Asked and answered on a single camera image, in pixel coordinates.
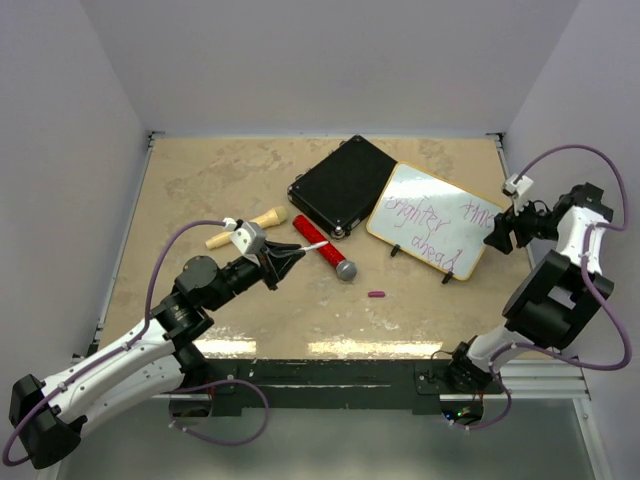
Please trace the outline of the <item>white marker pen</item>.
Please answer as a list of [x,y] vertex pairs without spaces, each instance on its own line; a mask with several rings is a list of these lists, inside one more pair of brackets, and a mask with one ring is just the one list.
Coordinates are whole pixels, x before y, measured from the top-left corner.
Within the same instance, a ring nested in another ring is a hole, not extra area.
[[322,242],[313,243],[313,244],[308,245],[308,246],[300,247],[298,250],[299,251],[303,251],[303,252],[308,252],[308,251],[318,250],[318,249],[323,248],[323,247],[325,247],[327,245],[329,245],[329,242],[325,240],[325,241],[322,241]]

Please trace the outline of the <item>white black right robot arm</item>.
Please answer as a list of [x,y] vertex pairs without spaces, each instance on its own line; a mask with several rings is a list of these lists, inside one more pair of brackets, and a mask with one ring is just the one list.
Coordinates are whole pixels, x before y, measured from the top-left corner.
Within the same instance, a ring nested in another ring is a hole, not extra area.
[[582,278],[581,254],[587,227],[613,219],[602,196],[600,188],[585,183],[562,195],[551,210],[538,210],[529,201],[520,211],[511,207],[496,216],[486,245],[504,254],[534,238],[556,246],[508,300],[505,323],[456,347],[444,374],[452,390],[484,389],[503,365],[530,347],[565,349],[600,310]]

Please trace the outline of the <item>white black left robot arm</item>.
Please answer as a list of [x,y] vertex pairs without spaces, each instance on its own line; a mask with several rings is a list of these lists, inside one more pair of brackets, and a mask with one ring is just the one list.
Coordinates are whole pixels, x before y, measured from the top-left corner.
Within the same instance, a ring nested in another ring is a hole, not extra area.
[[207,368],[194,342],[212,326],[211,313],[257,283],[276,289],[305,254],[299,244],[252,240],[225,266],[209,256],[189,259],[170,294],[157,306],[147,305],[140,322],[119,339],[56,374],[27,374],[13,384],[13,431],[3,463],[16,464],[10,451],[19,442],[24,462],[48,468],[130,407],[161,393],[200,390]]

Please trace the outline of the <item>yellow framed whiteboard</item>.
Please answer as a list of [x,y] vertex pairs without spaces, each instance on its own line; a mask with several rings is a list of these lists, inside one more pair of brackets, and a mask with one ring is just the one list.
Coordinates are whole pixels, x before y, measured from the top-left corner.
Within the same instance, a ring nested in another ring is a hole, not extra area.
[[498,204],[410,164],[397,164],[366,230],[400,251],[466,281],[493,231]]

